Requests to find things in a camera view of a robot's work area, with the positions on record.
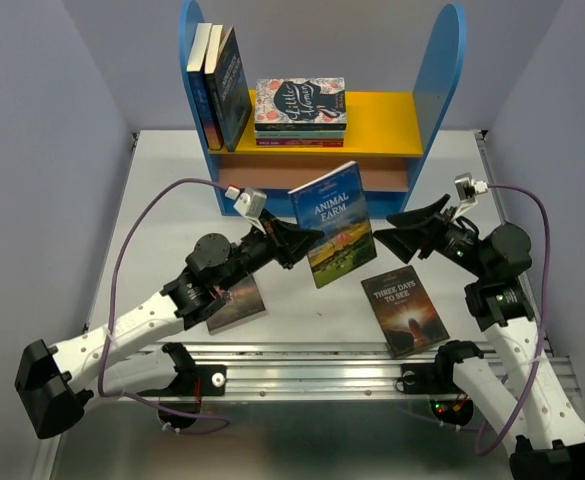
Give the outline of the Animal Farm blue book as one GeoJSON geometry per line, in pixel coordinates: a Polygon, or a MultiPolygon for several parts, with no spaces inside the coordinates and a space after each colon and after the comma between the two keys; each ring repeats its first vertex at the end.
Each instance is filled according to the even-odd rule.
{"type": "Polygon", "coordinates": [[[349,161],[288,195],[298,226],[323,233],[307,254],[318,289],[376,258],[357,162],[349,161]]]}

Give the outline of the Nineteen Eighty-Four dark book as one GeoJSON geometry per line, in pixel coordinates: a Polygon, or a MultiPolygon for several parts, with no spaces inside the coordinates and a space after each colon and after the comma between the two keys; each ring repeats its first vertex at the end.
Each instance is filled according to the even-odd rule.
{"type": "Polygon", "coordinates": [[[248,124],[252,103],[233,26],[212,25],[204,74],[225,148],[234,152],[248,124]]]}

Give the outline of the Jane Eyre blue book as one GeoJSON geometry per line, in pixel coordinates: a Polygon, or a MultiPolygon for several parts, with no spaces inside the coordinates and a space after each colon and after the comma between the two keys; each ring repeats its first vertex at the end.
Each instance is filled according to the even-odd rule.
{"type": "Polygon", "coordinates": [[[205,60],[212,23],[199,23],[187,62],[187,75],[193,93],[196,112],[210,150],[223,147],[223,137],[205,76],[205,60]]]}

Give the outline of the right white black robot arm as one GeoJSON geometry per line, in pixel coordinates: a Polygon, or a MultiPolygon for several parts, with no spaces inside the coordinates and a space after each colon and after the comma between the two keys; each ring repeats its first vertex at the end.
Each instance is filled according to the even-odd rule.
{"type": "Polygon", "coordinates": [[[510,222],[481,236],[449,199],[392,214],[388,228],[373,234],[404,263],[436,252],[476,278],[465,288],[467,308],[505,377],[497,378],[474,343],[450,341],[437,352],[433,381],[469,395],[496,433],[479,455],[504,447],[513,478],[585,479],[585,422],[545,352],[543,323],[519,281],[532,264],[530,238],[510,222]]]}

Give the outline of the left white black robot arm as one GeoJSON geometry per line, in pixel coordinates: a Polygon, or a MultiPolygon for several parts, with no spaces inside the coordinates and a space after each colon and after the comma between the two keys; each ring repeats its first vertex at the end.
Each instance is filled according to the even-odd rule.
{"type": "Polygon", "coordinates": [[[237,242],[220,233],[202,236],[174,280],[101,328],[54,345],[28,344],[14,386],[35,435],[49,439],[69,430],[90,400],[106,396],[109,367],[206,321],[224,306],[228,290],[268,263],[293,268],[323,236],[262,211],[237,242]]]}

